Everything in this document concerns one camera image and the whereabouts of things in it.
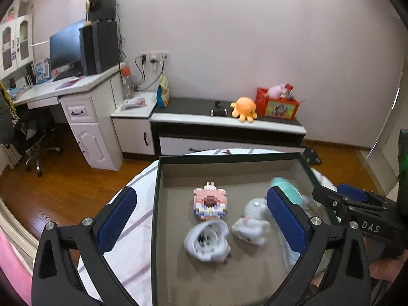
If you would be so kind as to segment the person right hand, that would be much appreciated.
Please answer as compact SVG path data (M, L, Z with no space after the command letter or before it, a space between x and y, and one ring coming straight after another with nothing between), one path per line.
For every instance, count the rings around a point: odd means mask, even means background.
M393 283L407 260L407 250L395 259L377 260L370 264L369 271L371 278Z

